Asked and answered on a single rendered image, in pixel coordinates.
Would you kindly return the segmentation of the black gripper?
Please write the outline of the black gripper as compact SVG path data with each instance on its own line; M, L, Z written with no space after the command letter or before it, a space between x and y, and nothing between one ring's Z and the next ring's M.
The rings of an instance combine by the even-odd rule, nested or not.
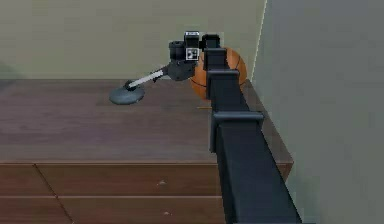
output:
M173 41L169 43L169 53L168 76L172 80L183 81L194 75L198 63L197 48L186 47L184 41ZM127 81L124 87L127 90L133 90L145 82L156 81L165 75L167 75L167 67L160 68L137 80Z

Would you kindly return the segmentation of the orange basketball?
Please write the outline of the orange basketball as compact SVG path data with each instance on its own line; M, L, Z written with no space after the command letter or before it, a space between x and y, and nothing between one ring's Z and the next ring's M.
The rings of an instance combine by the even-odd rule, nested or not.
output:
M239 71L239 85L242 85L247 80L247 68L243 58L238 52L232 48L226 47L227 62L230 69L237 69ZM194 92L203 100L206 99L206 71L203 69L204 53L201 52L198 64L195 67L194 76L190 78L190 84Z

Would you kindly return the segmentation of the brown wooden chest of drawers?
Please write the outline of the brown wooden chest of drawers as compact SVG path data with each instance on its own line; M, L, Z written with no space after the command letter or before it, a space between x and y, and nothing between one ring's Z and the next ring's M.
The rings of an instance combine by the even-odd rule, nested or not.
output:
M0 81L0 224L226 224L210 104L160 80L119 106L115 87ZM285 182L291 157L262 132Z

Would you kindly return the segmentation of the grey round disc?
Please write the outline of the grey round disc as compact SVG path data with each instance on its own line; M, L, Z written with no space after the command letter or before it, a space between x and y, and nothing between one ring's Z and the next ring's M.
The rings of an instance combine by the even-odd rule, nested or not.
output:
M141 86L130 89L119 87L110 92L109 100L116 105L130 105L139 102L144 95L145 90Z

